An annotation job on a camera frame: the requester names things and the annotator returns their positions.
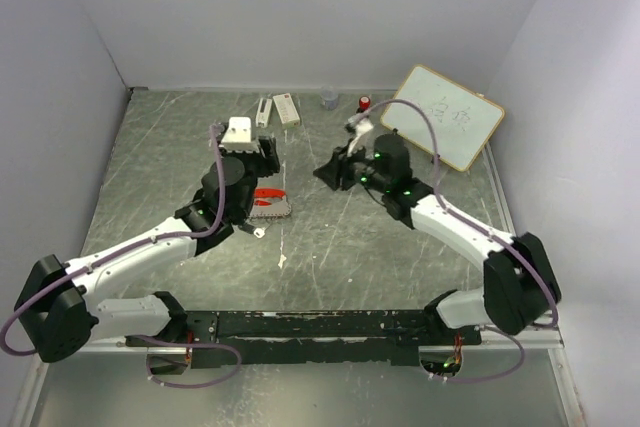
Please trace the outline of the red handled metal key holder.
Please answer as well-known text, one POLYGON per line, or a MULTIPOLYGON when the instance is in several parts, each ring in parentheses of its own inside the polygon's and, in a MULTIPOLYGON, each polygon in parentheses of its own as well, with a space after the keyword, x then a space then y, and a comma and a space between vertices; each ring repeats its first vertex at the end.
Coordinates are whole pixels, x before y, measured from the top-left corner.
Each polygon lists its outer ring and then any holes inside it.
POLYGON ((276 188, 257 188, 249 214, 251 220, 286 218, 292 212, 287 193, 276 188))

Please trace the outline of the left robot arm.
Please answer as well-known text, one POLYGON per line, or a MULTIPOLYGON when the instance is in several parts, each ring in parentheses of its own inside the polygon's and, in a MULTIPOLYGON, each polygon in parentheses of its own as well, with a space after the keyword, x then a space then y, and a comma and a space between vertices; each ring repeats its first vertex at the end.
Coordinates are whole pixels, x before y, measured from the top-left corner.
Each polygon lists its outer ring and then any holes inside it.
POLYGON ((259 179, 279 170, 272 136, 258 137, 249 152, 220 145, 192 201, 156 227, 83 258, 40 259, 14 307, 33 353, 54 363, 89 342, 112 337, 149 336, 165 346, 181 342, 188 315, 172 294, 118 299, 116 293, 145 274, 224 242, 248 220, 259 179))

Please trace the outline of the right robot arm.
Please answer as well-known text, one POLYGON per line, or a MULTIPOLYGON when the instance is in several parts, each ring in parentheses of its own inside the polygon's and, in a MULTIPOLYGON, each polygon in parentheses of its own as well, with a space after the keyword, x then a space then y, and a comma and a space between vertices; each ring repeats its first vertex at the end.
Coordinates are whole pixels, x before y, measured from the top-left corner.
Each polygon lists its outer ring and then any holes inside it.
POLYGON ((492 325, 517 335, 545 313, 558 319, 561 291, 541 240, 493 229, 437 197, 414 176, 401 137, 376 138, 371 155, 363 148, 337 147, 313 174, 334 191, 361 185, 380 193, 391 218, 435 237, 481 272, 481 287, 452 290, 427 305, 431 316, 424 331, 431 342, 446 344, 460 328, 492 325))

